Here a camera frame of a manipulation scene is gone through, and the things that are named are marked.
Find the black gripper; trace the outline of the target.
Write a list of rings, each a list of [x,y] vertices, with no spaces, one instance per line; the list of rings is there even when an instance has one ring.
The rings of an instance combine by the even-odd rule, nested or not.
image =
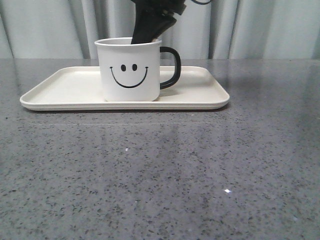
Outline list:
[[[176,23],[167,14],[182,15],[184,0],[133,0],[135,3],[135,26],[131,44],[150,43]]]

